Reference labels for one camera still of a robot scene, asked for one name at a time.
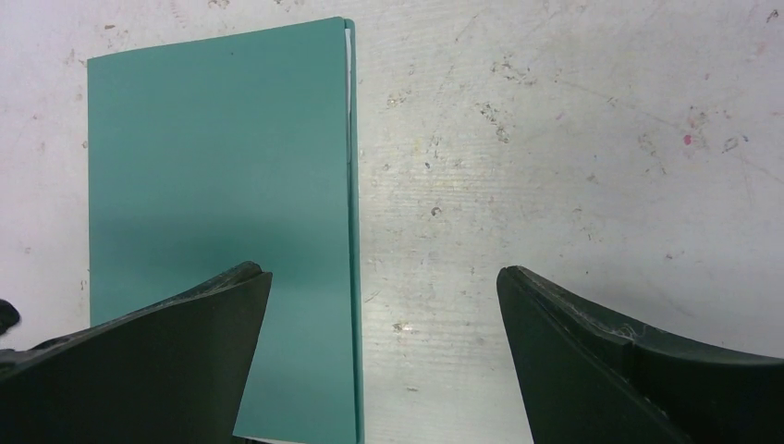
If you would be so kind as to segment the teal plastic folder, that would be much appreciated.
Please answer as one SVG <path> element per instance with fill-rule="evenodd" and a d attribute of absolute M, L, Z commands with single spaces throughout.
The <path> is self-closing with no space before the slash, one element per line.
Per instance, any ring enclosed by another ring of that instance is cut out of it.
<path fill-rule="evenodd" d="M 90 321 L 270 272 L 243 437 L 364 440 L 354 44 L 334 17 L 87 64 Z"/>

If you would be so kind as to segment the white paper sheet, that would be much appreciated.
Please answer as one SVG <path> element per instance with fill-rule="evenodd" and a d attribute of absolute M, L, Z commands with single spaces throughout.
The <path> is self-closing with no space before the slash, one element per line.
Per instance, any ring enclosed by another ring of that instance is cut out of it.
<path fill-rule="evenodd" d="M 353 86 L 352 86 L 352 68 L 353 68 L 353 43 L 352 43 L 352 29 L 346 27 L 344 29 L 344 38 L 345 38 L 345 49 L 346 49 L 346 104 L 347 104 L 347 116 L 351 116 L 352 111 L 352 95 L 353 95 Z"/>

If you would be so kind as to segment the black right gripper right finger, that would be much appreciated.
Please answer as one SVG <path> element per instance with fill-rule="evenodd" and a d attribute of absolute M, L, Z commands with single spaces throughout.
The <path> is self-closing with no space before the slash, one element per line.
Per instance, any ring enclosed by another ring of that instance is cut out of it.
<path fill-rule="evenodd" d="M 779 443 L 783 362 L 666 332 L 521 267 L 496 292 L 537 443 Z"/>

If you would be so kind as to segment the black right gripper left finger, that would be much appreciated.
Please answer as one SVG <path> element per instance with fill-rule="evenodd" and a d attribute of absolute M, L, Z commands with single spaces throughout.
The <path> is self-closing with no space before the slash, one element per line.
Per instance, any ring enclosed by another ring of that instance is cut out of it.
<path fill-rule="evenodd" d="M 245 262 L 101 325 L 2 350 L 2 441 L 231 442 L 271 284 Z"/>

